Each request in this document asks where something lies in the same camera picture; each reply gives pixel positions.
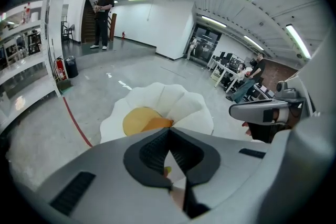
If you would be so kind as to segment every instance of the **yellow object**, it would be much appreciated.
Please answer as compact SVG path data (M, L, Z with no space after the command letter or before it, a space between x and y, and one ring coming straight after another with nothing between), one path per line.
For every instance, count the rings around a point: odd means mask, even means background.
M126 115L122 122L125 135L141 133L153 118L161 118L161 116L151 108L133 109Z
M165 118L153 118L149 121L149 123L142 130L149 131L157 128L171 127L173 125L173 121Z

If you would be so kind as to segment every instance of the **brown wall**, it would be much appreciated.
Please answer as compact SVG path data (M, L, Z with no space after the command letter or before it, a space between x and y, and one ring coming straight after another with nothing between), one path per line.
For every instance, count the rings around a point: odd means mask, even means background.
M276 92L276 85L280 80L286 80L297 72L297 70L279 63L268 60L265 61L266 68L262 74L262 77L264 78L263 85L273 92Z

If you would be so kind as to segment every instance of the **black trash bin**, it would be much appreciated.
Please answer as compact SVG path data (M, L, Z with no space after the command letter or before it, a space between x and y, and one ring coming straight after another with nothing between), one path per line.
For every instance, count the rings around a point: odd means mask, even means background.
M78 75L76 59L74 56L70 56L64 60L65 69L67 70L69 79L74 78Z

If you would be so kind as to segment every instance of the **fire extinguisher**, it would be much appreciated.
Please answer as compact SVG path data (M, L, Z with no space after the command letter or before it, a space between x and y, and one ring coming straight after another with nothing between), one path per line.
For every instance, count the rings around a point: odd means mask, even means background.
M67 75L65 74L65 70L64 70L64 66L63 66L63 61L61 57L58 57L55 60L56 63L56 71L57 71L57 75L61 80L66 80L67 79Z

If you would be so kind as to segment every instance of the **red line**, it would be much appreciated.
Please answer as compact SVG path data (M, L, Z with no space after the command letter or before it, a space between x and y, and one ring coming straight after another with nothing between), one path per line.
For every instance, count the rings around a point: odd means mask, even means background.
M68 103L67 103L67 100L65 99L65 97L63 97L63 100L64 100L64 104L65 106L67 107L67 110L70 114L70 117L72 119L72 121L74 122L78 132L80 133L80 135L83 137L84 141L88 144L89 147L92 147L92 144L90 143L90 141L86 138L86 136L84 135L84 133L82 132L82 130L80 129L79 125L77 124L77 121L75 120L75 118L73 117L73 114L68 106Z

